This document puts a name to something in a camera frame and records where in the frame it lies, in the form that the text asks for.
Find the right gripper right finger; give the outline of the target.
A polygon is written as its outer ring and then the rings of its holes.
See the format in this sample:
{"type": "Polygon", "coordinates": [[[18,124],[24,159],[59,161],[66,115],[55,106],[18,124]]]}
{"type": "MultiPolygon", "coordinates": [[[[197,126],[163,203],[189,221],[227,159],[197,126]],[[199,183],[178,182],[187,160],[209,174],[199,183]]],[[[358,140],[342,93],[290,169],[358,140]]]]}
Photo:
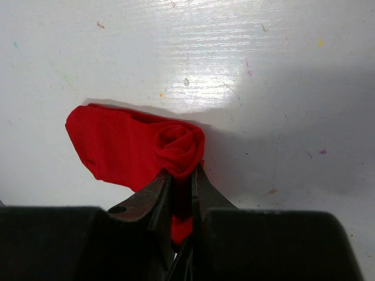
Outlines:
{"type": "Polygon", "coordinates": [[[347,234],[321,211],[244,210],[192,174],[193,280],[362,280],[347,234]]]}

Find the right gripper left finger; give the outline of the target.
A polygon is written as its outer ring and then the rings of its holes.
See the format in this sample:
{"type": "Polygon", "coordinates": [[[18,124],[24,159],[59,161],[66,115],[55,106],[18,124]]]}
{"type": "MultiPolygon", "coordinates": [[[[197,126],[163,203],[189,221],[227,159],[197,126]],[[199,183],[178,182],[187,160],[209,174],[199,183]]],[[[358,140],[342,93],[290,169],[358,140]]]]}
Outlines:
{"type": "Polygon", "coordinates": [[[161,171],[109,210],[2,207],[2,280],[164,280],[172,177],[161,171]]]}

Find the red Christmas sock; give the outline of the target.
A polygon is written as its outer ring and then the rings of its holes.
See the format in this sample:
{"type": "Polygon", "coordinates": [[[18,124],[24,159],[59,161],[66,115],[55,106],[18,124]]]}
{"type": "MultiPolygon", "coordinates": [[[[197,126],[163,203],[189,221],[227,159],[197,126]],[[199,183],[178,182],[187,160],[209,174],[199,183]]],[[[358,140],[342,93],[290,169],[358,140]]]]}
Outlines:
{"type": "Polygon", "coordinates": [[[192,232],[190,177],[202,162],[205,135],[195,125],[125,108],[81,105],[66,131],[83,165],[97,180],[137,193],[165,169],[173,177],[172,241],[192,232]]]}

